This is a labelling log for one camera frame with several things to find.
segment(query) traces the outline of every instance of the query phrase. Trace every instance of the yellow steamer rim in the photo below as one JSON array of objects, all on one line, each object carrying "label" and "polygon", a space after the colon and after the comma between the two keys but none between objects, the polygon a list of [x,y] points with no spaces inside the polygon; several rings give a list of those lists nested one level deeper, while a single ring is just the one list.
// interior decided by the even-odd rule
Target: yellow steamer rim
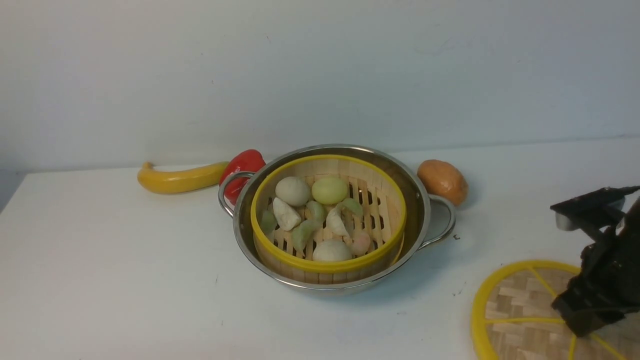
[{"label": "yellow steamer rim", "polygon": [[[355,259],[325,263],[325,262],[302,259],[302,258],[293,256],[292,254],[288,254],[285,251],[279,249],[274,243],[272,243],[269,240],[269,238],[262,232],[262,229],[260,229],[260,225],[259,225],[260,222],[257,216],[257,204],[259,199],[265,196],[265,194],[263,194],[265,187],[270,182],[272,182],[274,178],[277,178],[278,175],[281,174],[284,170],[287,170],[296,165],[300,165],[302,163],[307,163],[315,160],[347,160],[353,163],[363,165],[375,171],[375,173],[377,173],[380,177],[386,180],[388,185],[391,186],[392,191],[394,192],[394,195],[397,197],[400,203],[400,207],[399,209],[397,209],[399,212],[399,220],[400,220],[399,226],[393,229],[392,236],[388,241],[386,241],[382,246],[378,247],[376,250],[368,254],[365,254],[363,256],[357,257]],[[343,273],[343,272],[352,272],[352,271],[356,271],[361,268],[365,268],[369,265],[374,264],[375,262],[380,260],[383,256],[387,255],[387,253],[394,248],[394,245],[398,244],[400,241],[403,240],[405,223],[406,223],[406,203],[404,201],[404,197],[403,197],[402,191],[400,190],[400,187],[398,187],[398,185],[393,181],[393,179],[391,179],[391,177],[387,175],[387,173],[382,171],[382,169],[366,161],[363,161],[357,158],[352,158],[350,156],[343,156],[343,155],[307,156],[307,157],[300,158],[300,159],[291,161],[289,163],[286,163],[285,165],[282,165],[281,167],[277,168],[272,173],[270,173],[262,182],[262,184],[260,184],[260,186],[255,192],[255,196],[253,197],[253,201],[251,205],[251,225],[253,227],[255,238],[264,246],[264,248],[271,255],[273,255],[274,257],[276,257],[278,260],[280,260],[282,263],[286,265],[292,266],[294,268],[298,268],[300,270],[304,270],[308,272],[317,272],[321,274],[337,274],[337,273]],[[402,246],[399,247],[397,255],[400,254],[401,249],[402,249]]]}]

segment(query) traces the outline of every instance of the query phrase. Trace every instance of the pot handle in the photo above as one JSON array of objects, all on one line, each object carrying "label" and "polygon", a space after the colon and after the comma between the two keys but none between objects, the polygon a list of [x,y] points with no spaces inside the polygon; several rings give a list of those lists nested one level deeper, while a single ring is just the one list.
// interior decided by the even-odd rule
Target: pot handle
[{"label": "pot handle", "polygon": [[225,199],[225,190],[229,183],[238,177],[251,177],[255,175],[255,172],[251,171],[238,171],[233,172],[227,176],[227,178],[220,184],[220,188],[218,188],[218,202],[220,206],[229,214],[230,217],[234,217],[234,210],[227,204],[227,200]]},{"label": "pot handle", "polygon": [[429,199],[431,201],[439,202],[439,203],[441,203],[441,204],[443,204],[444,206],[447,207],[447,210],[449,210],[449,223],[447,224],[447,227],[445,227],[445,229],[440,234],[438,234],[438,235],[436,235],[436,236],[434,236],[432,238],[425,239],[420,244],[420,247],[418,247],[418,250],[423,249],[427,245],[431,245],[432,243],[434,243],[436,241],[440,241],[440,240],[446,238],[447,236],[449,236],[451,234],[451,232],[453,231],[454,226],[456,225],[456,207],[453,204],[451,204],[451,201],[443,198],[442,196],[437,196],[437,195],[429,195]]}]

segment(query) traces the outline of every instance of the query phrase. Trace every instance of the pot rim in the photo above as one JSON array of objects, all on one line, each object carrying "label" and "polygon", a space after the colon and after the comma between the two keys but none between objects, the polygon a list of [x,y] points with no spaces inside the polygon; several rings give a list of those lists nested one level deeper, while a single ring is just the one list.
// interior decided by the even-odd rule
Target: pot rim
[{"label": "pot rim", "polygon": [[[274,271],[271,271],[269,268],[267,268],[265,265],[262,264],[262,262],[260,262],[259,259],[257,259],[252,253],[251,251],[249,251],[249,248],[246,246],[246,244],[244,243],[244,241],[242,240],[242,234],[240,231],[240,209],[242,207],[242,205],[244,204],[244,197],[247,194],[248,189],[251,187],[251,185],[256,181],[256,179],[258,179],[263,173],[265,172],[269,172],[269,171],[273,171],[273,169],[271,168],[272,165],[271,164],[275,164],[278,163],[279,161],[282,161],[290,156],[293,155],[297,155],[300,154],[302,152],[308,152],[308,151],[313,151],[313,150],[317,150],[317,149],[326,149],[326,148],[338,148],[338,149],[354,149],[354,150],[358,150],[358,151],[365,151],[365,152],[370,152],[372,154],[378,155],[378,156],[383,156],[384,158],[390,160],[391,162],[395,163],[396,165],[398,165],[400,168],[402,168],[406,175],[409,176],[409,178],[411,178],[411,180],[417,185],[416,187],[418,188],[418,190],[420,191],[420,195],[422,197],[422,204],[424,206],[424,221],[422,223],[422,229],[420,230],[420,233],[417,235],[417,240],[416,242],[413,244],[413,246],[411,247],[411,249],[401,258],[399,258],[396,263],[394,263],[392,266],[384,269],[381,272],[378,272],[377,274],[371,275],[369,277],[366,277],[364,279],[360,279],[357,281],[351,281],[351,282],[344,282],[341,284],[310,284],[307,282],[301,282],[301,281],[295,281],[293,279],[289,279],[288,277],[284,277]],[[399,161],[398,159],[394,158],[393,156],[390,156],[384,152],[378,151],[376,149],[372,149],[369,147],[364,147],[364,146],[359,146],[359,145],[351,145],[351,144],[345,144],[345,143],[328,143],[328,144],[322,144],[322,145],[314,145],[314,146],[310,146],[310,147],[304,147],[302,149],[298,149],[295,151],[291,151],[288,152],[284,155],[281,155],[279,157],[277,157],[276,159],[270,161],[268,164],[266,164],[262,169],[260,169],[258,172],[255,173],[254,176],[252,176],[249,181],[245,184],[245,186],[243,187],[239,197],[238,197],[238,201],[236,202],[236,204],[238,204],[238,206],[235,207],[234,209],[234,213],[233,213],[233,226],[234,226],[234,235],[236,237],[236,242],[238,244],[238,246],[240,247],[240,249],[242,250],[244,256],[255,266],[257,267],[260,271],[262,271],[263,273],[265,273],[266,275],[272,277],[273,279],[275,279],[276,281],[289,285],[289,286],[293,286],[295,288],[301,288],[301,289],[306,289],[306,290],[319,290],[319,291],[337,291],[337,290],[346,290],[346,289],[353,289],[353,288],[357,288],[366,284],[369,284],[371,282],[375,282],[378,281],[384,277],[386,277],[388,274],[391,274],[392,272],[396,271],[400,266],[403,266],[414,254],[415,252],[418,250],[418,248],[420,248],[420,246],[422,245],[422,242],[424,241],[424,239],[426,239],[427,236],[427,230],[429,228],[429,223],[431,220],[431,203],[429,201],[429,194],[427,193],[426,189],[421,186],[421,182],[420,179],[418,179],[417,175],[415,175],[404,163],[402,163],[401,161]]]}]

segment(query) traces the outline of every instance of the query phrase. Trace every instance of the white wall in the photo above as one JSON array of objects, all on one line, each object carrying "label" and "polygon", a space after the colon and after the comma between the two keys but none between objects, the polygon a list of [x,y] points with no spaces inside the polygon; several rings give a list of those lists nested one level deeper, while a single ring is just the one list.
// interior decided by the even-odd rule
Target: white wall
[{"label": "white wall", "polygon": [[0,0],[0,168],[640,134],[638,0]]}]

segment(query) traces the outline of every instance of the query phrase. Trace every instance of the bamboo steamer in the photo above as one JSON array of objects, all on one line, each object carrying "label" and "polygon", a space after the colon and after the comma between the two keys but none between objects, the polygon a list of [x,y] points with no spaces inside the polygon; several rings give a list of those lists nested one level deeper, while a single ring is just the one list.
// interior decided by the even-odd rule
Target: bamboo steamer
[{"label": "bamboo steamer", "polygon": [[[334,235],[326,223],[316,231],[303,252],[291,245],[291,232],[280,228],[271,234],[260,230],[258,214],[272,210],[275,186],[288,176],[304,179],[309,186],[328,176],[337,176],[349,185],[349,197],[356,199],[364,215],[345,216],[345,226],[353,231],[364,230],[371,237],[371,246],[363,256],[346,261],[324,263],[312,261],[311,254],[322,241],[348,237]],[[309,210],[298,208],[304,219]],[[272,271],[311,284],[341,284],[357,281],[391,266],[403,244],[406,204],[396,183],[380,168],[360,159],[341,155],[316,155],[296,159],[270,173],[256,190],[251,206],[253,241],[260,260]]]}]

